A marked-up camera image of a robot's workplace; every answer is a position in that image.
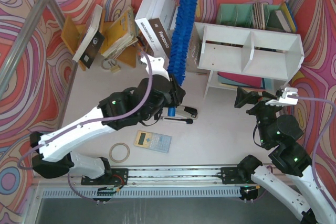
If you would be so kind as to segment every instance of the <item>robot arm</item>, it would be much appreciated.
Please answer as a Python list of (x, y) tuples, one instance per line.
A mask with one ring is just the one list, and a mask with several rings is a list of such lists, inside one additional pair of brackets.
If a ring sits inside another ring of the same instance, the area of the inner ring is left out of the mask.
[(30, 135), (31, 147), (42, 145), (37, 150), (38, 155), (32, 158), (33, 169), (37, 173), (44, 178), (56, 178), (70, 172), (103, 180), (102, 183), (105, 183), (104, 177), (111, 177), (108, 160), (103, 157), (87, 157), (72, 150), (102, 134), (112, 133), (139, 122), (143, 123), (152, 116), (156, 118), (163, 107), (178, 106), (182, 103), (185, 91), (176, 83), (174, 76), (169, 75), (163, 68), (164, 60), (148, 57), (153, 73), (151, 92), (144, 105), (133, 114), (113, 121), (95, 121), (100, 118), (121, 116), (134, 109), (145, 96), (148, 78), (143, 79), (137, 88), (127, 88), (122, 92), (111, 94), (88, 114), (55, 132), (48, 134), (35, 132)]
[[(252, 155), (245, 157), (238, 164), (238, 174), (245, 182), (253, 181), (263, 186), (286, 205), (301, 223), (334, 224), (336, 213), (313, 179), (311, 158), (296, 142), (303, 135), (303, 131), (292, 115), (281, 115), (278, 118), (276, 116), (276, 112), (281, 110), (282, 106), (297, 103), (297, 99), (290, 98), (289, 95), (297, 95), (297, 89), (285, 88), (273, 96), (267, 92), (248, 93), (238, 88), (235, 107), (241, 108), (246, 103), (255, 105), (246, 113), (257, 118), (261, 147), (266, 150), (276, 147), (269, 154), (272, 163), (294, 182), (302, 195), (270, 173)], [(322, 181), (319, 178), (318, 180), (335, 206), (336, 202)]]

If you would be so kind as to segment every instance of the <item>white shelf divider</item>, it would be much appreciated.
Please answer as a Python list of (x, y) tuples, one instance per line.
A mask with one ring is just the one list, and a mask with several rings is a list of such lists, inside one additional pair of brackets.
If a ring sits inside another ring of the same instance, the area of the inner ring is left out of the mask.
[(206, 93), (209, 87), (226, 88), (214, 80), (217, 71), (271, 79), (277, 89), (279, 84), (288, 84), (305, 58), (297, 34), (205, 23), (195, 26), (203, 38), (198, 67), (210, 70)]
[(251, 31), (248, 35), (245, 44), (243, 45), (242, 53), (241, 53), (241, 69), (244, 72), (251, 64), (254, 55), (254, 35)]

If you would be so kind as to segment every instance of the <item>white floor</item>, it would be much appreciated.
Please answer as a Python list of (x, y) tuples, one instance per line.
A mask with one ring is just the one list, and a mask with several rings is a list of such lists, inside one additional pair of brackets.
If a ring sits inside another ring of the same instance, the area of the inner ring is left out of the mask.
[[(148, 76), (143, 65), (135, 69), (121, 65), (121, 71), (112, 74), (100, 67), (101, 59), (96, 59), (85, 72), (78, 68), (63, 126), (86, 114), (111, 93), (137, 87), (141, 79)], [(236, 92), (223, 89), (210, 88), (204, 100), (206, 81), (207, 76), (186, 73), (182, 85), (186, 91), (183, 105), (198, 109), (199, 117), (192, 125), (163, 121), (150, 127), (138, 124), (91, 140), (76, 151), (92, 157), (108, 158), (113, 144), (126, 143), (131, 150), (129, 158), (120, 164), (110, 160), (113, 166), (228, 165), (239, 163), (248, 154), (253, 154), (263, 163), (270, 163), (270, 151), (253, 143), (256, 118), (245, 113), (251, 105), (235, 109)], [(135, 147), (138, 130), (172, 136), (169, 153)], [(126, 149), (122, 146), (113, 151), (115, 159), (123, 159), (125, 154)]]

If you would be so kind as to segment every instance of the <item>purple cable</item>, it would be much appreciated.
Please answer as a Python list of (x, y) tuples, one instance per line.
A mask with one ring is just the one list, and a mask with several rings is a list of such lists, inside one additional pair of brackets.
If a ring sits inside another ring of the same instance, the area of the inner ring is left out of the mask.
[(331, 208), (334, 210), (334, 212), (336, 213), (336, 207), (333, 205), (333, 203), (331, 202), (331, 200), (329, 199), (329, 197), (326, 195), (326, 193), (324, 192), (324, 190), (321, 189), (321, 184), (319, 182), (319, 180), (317, 179), (317, 174), (316, 174), (316, 151), (317, 148), (319, 147), (320, 141), (324, 135), (324, 133), (326, 132), (327, 128), (329, 127), (329, 125), (331, 124), (332, 120), (334, 119), (335, 115), (336, 115), (336, 105), (326, 99), (322, 99), (322, 98), (311, 98), (311, 97), (297, 97), (295, 95), (289, 95), (289, 98), (296, 98), (299, 100), (307, 100), (307, 101), (315, 101), (315, 102), (325, 102), (328, 103), (332, 106), (332, 112), (331, 112), (331, 116), (328, 119), (327, 123), (325, 124), (325, 126), (323, 127), (321, 133), (319, 134), (315, 145), (314, 145), (314, 149), (313, 149), (313, 154), (312, 154), (312, 172), (313, 172), (313, 178), (318, 186), (318, 188), (320, 189), (321, 193), (323, 194), (323, 196), (325, 197), (325, 199), (327, 200), (327, 202), (329, 203), (329, 205), (331, 206)]
[(77, 192), (76, 191), (76, 189), (72, 186), (72, 184), (71, 184), (71, 181), (70, 181), (70, 174), (68, 173), (68, 184), (69, 184), (69, 187), (70, 187), (70, 189), (78, 196), (78, 197), (81, 197), (82, 199), (86, 199), (86, 200), (88, 200), (88, 201), (90, 201), (90, 202), (94, 202), (94, 203), (96, 203), (97, 205), (99, 205), (99, 204), (111, 204), (111, 203), (120, 203), (120, 201), (118, 201), (118, 202), (116, 202), (116, 201), (111, 201), (111, 200), (109, 200), (109, 201), (98, 201), (98, 200), (94, 200), (94, 199), (91, 199), (91, 198), (88, 198), (88, 197), (86, 197), (86, 196), (84, 196), (84, 195), (82, 195), (82, 194), (80, 194), (79, 192)]
[[(134, 114), (136, 111), (139, 110), (139, 108), (141, 108), (142, 105), (144, 105), (144, 103), (146, 102), (150, 92), (151, 92), (151, 89), (152, 89), (152, 83), (153, 83), (153, 71), (152, 71), (152, 66), (150, 64), (150, 60), (149, 60), (149, 57), (146, 53), (144, 52), (141, 52), (141, 55), (144, 56), (147, 60), (147, 65), (148, 65), (148, 74), (149, 74), (149, 80), (148, 80), (148, 86), (147, 86), (147, 89), (146, 89), (146, 92), (145, 92), (145, 95), (143, 96), (141, 102), (139, 102), (139, 104), (131, 111), (127, 112), (126, 114), (124, 115), (118, 115), (118, 116), (112, 116), (110, 118), (96, 118), (96, 119), (90, 119), (90, 120), (87, 120), (87, 121), (84, 121), (84, 122), (81, 122), (79, 123), (79, 125), (83, 126), (85, 124), (88, 124), (88, 123), (94, 123), (94, 122), (104, 122), (104, 121), (113, 121), (113, 120), (119, 120), (119, 119), (123, 119), (123, 118), (126, 118), (127, 116), (129, 115), (132, 115)], [(52, 137), (51, 139), (47, 140), (45, 144), (49, 144), (51, 143), (52, 141), (54, 141), (56, 138), (74, 130), (77, 128), (77, 125), (74, 125), (68, 129), (66, 129), (65, 131), (63, 132), (60, 132), (59, 134), (55, 135), (54, 137)], [(31, 153), (33, 153), (34, 151), (36, 151), (37, 149), (41, 148), (43, 145), (37, 145), (35, 146), (34, 148), (30, 149), (27, 153), (25, 153), (24, 155), (22, 155), (22, 157), (18, 160), (17, 162), (17, 167), (22, 169), (22, 170), (31, 170), (32, 168), (31, 167), (25, 167), (25, 166), (22, 166), (21, 165), (21, 162), (27, 158)]]

